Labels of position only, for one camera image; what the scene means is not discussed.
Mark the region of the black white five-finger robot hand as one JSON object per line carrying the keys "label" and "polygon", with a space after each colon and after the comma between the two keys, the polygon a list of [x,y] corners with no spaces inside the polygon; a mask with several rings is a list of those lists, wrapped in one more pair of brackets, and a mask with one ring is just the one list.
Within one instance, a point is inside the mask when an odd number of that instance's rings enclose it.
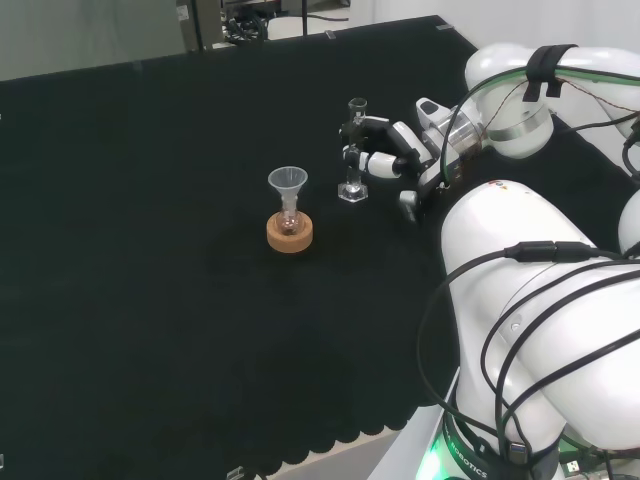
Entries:
{"label": "black white five-finger robot hand", "polygon": [[402,121],[369,115],[367,107],[362,97],[348,103],[349,119],[340,128],[347,179],[338,185],[338,197],[349,203],[367,199],[365,174],[384,180],[410,178],[416,188],[401,192],[398,202],[405,219],[416,223],[422,200],[439,182],[441,148],[436,141],[441,132],[437,122],[446,119],[450,110],[427,98],[419,99],[415,107],[422,135],[417,136]]}

